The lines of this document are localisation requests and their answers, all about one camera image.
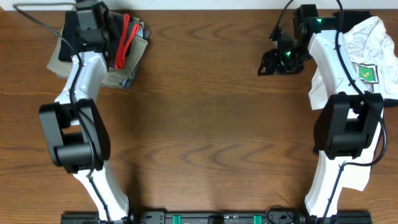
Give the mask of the black leggings red waistband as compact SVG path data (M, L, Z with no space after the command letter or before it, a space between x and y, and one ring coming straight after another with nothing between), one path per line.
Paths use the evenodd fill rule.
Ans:
M78 13L68 11L65 14L65 25L62 37L67 41L61 43L58 59L61 62L71 62L72 55L77 52L99 52L109 63L110 67L120 69L121 49L129 23L133 19L129 14L118 12L101 13L101 21L97 29L83 29Z

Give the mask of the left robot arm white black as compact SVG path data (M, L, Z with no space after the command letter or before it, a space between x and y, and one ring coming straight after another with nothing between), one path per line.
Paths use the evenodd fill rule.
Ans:
M75 47L59 32L23 11L25 5L15 3L13 8L56 35L72 53L72 70L63 90L53 103L39 108L51 160L85 187L98 209L94 222L128 223L129 199L109 167L109 134L96 106L108 71L109 10L102 1L74 4L77 34L83 39L82 46Z

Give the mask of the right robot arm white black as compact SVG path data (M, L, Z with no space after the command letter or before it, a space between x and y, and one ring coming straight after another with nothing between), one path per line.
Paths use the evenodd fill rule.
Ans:
M315 122L313 138L318 165L301 212L269 209L269 223L371 223L369 212L337 209L343 188L364 190L372 167L384 156L387 133L385 101L369 91L355 74L341 28L342 16L321 17L314 4L302 4L292 14L294 36L275 26L275 48L261 60L258 75L293 75L314 60L327 101Z

